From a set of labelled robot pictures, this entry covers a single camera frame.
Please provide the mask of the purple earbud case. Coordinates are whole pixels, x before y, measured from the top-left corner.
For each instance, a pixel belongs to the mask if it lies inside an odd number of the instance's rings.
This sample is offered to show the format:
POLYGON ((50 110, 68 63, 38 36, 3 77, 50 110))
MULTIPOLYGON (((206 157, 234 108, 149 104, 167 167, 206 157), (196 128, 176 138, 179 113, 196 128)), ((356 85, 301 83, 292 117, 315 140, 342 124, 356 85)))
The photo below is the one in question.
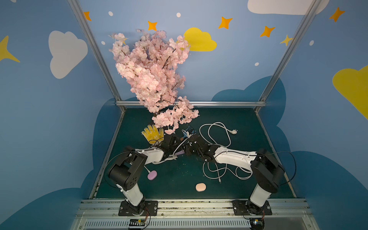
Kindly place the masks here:
POLYGON ((147 178, 152 181, 157 177, 158 173, 156 171, 149 171, 147 178))

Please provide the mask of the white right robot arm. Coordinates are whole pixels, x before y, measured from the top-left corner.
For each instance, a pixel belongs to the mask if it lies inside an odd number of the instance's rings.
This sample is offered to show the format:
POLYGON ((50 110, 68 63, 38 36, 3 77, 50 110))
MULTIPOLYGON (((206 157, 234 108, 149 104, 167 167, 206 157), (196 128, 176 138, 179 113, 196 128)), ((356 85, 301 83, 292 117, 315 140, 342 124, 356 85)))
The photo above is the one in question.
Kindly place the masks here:
POLYGON ((264 207, 267 199, 277 193, 285 169, 273 153, 265 149, 260 151, 240 151, 229 149, 219 144, 209 144, 200 135, 192 135, 184 145, 186 155, 196 154, 206 163, 233 165, 244 169, 254 176, 257 185, 247 205, 255 208, 264 207))

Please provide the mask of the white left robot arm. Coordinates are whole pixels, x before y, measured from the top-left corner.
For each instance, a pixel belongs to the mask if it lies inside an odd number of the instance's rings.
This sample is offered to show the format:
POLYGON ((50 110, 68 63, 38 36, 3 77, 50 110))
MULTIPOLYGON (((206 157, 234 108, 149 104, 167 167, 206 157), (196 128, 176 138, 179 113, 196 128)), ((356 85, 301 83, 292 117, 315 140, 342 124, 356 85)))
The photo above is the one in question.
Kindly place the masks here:
POLYGON ((142 208, 145 197, 139 189, 138 180, 145 165, 174 159, 175 152, 179 150, 182 142, 175 134, 164 135, 161 142, 156 140, 149 148, 126 147, 113 159, 107 176, 124 194, 128 205, 132 208, 142 208))

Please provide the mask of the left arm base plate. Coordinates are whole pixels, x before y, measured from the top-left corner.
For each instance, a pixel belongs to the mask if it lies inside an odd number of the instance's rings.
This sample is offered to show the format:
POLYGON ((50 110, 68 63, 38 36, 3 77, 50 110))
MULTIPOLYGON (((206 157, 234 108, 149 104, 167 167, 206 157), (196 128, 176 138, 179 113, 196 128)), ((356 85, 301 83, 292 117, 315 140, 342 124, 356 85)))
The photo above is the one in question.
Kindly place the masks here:
POLYGON ((133 206, 129 202, 122 201, 118 211, 118 216, 157 216, 158 201, 143 200, 138 206, 133 206))

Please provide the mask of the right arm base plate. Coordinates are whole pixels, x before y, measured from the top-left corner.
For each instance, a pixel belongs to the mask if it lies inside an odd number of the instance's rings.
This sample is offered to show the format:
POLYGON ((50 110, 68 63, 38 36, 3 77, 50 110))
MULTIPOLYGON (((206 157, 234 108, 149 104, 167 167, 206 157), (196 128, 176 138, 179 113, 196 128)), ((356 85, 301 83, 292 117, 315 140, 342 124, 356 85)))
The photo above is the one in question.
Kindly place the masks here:
POLYGON ((236 216, 271 216, 273 214, 267 200, 262 207, 259 207, 251 201, 236 199, 232 201, 232 207, 236 216))

